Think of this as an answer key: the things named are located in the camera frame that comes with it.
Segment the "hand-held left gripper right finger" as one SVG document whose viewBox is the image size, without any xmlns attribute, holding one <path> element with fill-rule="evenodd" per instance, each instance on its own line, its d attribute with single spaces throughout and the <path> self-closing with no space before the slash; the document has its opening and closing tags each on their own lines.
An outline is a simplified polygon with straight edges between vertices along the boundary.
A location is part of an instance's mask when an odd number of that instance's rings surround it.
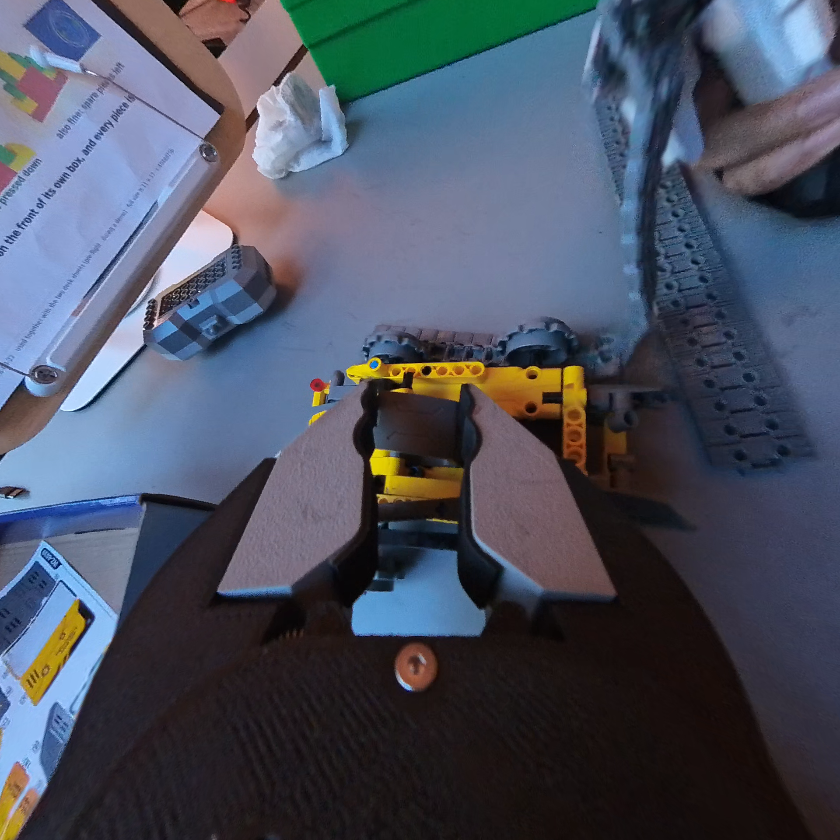
<svg viewBox="0 0 840 840">
<path fill-rule="evenodd" d="M 475 604 L 614 600 L 566 471 L 475 385 L 458 400 L 458 580 Z"/>
</svg>

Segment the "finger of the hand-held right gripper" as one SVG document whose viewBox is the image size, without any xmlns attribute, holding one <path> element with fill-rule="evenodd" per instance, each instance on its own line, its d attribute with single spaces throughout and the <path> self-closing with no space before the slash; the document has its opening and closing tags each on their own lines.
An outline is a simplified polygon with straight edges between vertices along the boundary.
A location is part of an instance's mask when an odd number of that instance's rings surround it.
<svg viewBox="0 0 840 840">
<path fill-rule="evenodd" d="M 673 164 L 694 166 L 704 151 L 704 135 L 692 98 L 680 98 L 662 156 L 663 169 Z"/>
</svg>

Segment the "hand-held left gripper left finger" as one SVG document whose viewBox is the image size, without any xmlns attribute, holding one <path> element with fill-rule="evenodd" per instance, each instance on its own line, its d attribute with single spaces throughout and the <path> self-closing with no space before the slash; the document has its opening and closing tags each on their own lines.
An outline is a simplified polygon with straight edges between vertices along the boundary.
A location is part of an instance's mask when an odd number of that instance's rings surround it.
<svg viewBox="0 0 840 840">
<path fill-rule="evenodd" d="M 285 446 L 217 594 L 358 599 L 376 568 L 370 468 L 378 393 L 353 386 Z"/>
</svg>

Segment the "grey brick track strip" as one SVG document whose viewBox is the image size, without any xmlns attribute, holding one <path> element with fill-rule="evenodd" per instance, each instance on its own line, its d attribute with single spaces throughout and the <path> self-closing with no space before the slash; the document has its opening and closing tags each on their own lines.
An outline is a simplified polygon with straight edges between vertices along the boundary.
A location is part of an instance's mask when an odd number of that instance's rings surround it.
<svg viewBox="0 0 840 840">
<path fill-rule="evenodd" d="M 762 330 L 743 305 L 678 162 L 656 190 L 651 322 L 711 465 L 782 468 L 814 449 Z"/>
<path fill-rule="evenodd" d="M 709 1 L 599 1 L 585 78 L 594 98 L 624 95 L 634 105 L 621 183 L 621 251 L 628 285 L 622 339 L 634 346 L 650 329 L 656 288 L 656 190 L 662 157 L 684 84 L 684 50 Z"/>
</svg>

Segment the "yellow brick tracked vehicle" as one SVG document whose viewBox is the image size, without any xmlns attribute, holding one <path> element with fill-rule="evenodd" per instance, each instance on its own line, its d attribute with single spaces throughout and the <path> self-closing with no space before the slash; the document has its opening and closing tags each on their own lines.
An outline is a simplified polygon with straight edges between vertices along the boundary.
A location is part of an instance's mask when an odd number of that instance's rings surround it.
<svg viewBox="0 0 840 840">
<path fill-rule="evenodd" d="M 658 409 L 670 393 L 655 385 L 592 383 L 580 366 L 575 332 L 543 317 L 495 336 L 434 327 L 376 325 L 363 341 L 365 361 L 336 370 L 329 381 L 310 381 L 309 424 L 356 385 L 388 381 L 398 393 L 458 402 L 461 385 L 477 385 L 502 410 L 573 463 L 612 495 L 619 510 L 643 526 L 694 531 L 665 500 L 626 492 L 634 458 L 628 432 L 639 410 Z M 380 529 L 397 521 L 426 519 L 454 526 L 463 468 L 454 456 L 395 448 L 375 429 L 370 458 L 380 504 Z"/>
</svg>

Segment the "grey brick block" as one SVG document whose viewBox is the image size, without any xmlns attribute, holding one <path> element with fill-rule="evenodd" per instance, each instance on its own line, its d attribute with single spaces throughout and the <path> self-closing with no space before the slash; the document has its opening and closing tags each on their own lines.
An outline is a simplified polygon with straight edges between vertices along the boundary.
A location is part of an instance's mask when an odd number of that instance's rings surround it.
<svg viewBox="0 0 840 840">
<path fill-rule="evenodd" d="M 276 298 L 271 268 L 254 246 L 230 246 L 146 305 L 144 346 L 188 359 L 264 314 Z"/>
</svg>

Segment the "grey desk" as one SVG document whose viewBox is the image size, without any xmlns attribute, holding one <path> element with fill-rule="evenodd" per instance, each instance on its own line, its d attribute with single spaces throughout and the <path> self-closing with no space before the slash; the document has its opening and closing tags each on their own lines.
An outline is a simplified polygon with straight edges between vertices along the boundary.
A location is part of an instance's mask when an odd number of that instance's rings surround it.
<svg viewBox="0 0 840 840">
<path fill-rule="evenodd" d="M 592 15 L 346 108 L 349 149 L 276 183 L 253 137 L 208 212 L 292 285 L 219 351 L 142 351 L 81 412 L 1 459 L 1 510 L 141 492 L 219 502 L 309 420 L 309 381 L 376 324 L 499 332 L 543 315 L 624 317 L 616 202 L 582 61 Z M 682 403 L 638 429 L 634 487 L 694 531 L 650 538 L 736 661 L 774 760 L 819 838 L 838 838 L 838 220 L 799 222 L 697 190 L 816 456 L 709 466 Z"/>
</svg>

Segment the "person's right hand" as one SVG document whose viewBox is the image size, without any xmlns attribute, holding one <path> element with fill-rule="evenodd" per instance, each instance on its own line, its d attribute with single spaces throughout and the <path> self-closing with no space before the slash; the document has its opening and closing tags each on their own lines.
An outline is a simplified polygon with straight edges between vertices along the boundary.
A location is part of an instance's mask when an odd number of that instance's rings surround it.
<svg viewBox="0 0 840 840">
<path fill-rule="evenodd" d="M 770 193 L 838 149 L 838 67 L 767 101 L 740 106 L 728 79 L 694 88 L 702 154 L 694 164 L 733 193 Z"/>
</svg>

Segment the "building instruction booklet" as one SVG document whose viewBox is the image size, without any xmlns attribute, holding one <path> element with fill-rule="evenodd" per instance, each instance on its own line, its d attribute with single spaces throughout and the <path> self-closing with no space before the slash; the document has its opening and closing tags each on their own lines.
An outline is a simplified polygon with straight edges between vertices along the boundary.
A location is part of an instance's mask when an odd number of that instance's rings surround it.
<svg viewBox="0 0 840 840">
<path fill-rule="evenodd" d="M 47 541 L 1 587 L 1 838 L 52 778 L 117 614 Z"/>
</svg>

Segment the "green plastic bin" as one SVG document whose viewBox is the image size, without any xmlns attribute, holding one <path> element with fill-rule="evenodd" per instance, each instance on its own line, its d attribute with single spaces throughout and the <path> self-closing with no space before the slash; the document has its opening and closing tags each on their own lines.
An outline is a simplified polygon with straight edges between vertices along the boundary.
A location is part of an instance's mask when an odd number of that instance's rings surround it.
<svg viewBox="0 0 840 840">
<path fill-rule="evenodd" d="M 595 1 L 280 1 L 349 101 L 595 8 Z"/>
</svg>

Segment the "metal clip bar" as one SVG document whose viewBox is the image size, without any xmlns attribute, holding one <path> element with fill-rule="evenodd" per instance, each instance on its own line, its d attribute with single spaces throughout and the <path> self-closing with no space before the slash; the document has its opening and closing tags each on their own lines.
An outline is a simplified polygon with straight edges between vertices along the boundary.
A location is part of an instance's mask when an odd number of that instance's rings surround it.
<svg viewBox="0 0 840 840">
<path fill-rule="evenodd" d="M 200 212 L 208 188 L 222 176 L 215 144 L 198 140 L 151 210 L 69 314 L 56 339 L 23 378 L 34 397 L 68 393 L 149 286 L 163 259 Z"/>
</svg>

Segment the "crumpled white tissue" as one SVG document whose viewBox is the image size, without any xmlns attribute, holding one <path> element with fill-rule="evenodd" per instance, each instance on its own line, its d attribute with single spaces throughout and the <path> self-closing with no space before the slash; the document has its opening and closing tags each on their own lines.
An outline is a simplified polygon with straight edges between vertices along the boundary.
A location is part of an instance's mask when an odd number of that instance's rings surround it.
<svg viewBox="0 0 840 840">
<path fill-rule="evenodd" d="M 314 91 L 297 73 L 288 73 L 258 98 L 253 159 L 268 179 L 310 169 L 346 149 L 346 122 L 334 86 Z"/>
</svg>

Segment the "wooden document board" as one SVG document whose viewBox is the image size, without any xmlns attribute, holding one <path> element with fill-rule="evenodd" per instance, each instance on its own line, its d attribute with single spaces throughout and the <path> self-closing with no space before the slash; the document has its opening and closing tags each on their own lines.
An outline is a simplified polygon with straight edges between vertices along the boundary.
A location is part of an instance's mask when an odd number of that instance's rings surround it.
<svg viewBox="0 0 840 840">
<path fill-rule="evenodd" d="M 224 105 L 224 113 L 207 137 L 208 142 L 215 144 L 222 156 L 224 176 L 239 156 L 246 134 L 242 105 L 225 69 L 205 49 L 202 40 L 193 35 L 171 10 L 168 10 L 164 1 L 115 1 L 115 5 L 127 11 L 144 32 L 159 40 L 163 49 L 202 91 L 212 95 Z M 215 191 L 217 185 L 208 188 L 207 198 Z M 57 414 L 68 393 L 34 397 L 25 390 L 25 383 L 20 385 L 10 395 L 8 402 L 1 403 L 1 454 L 27 442 L 47 426 L 51 417 Z"/>
</svg>

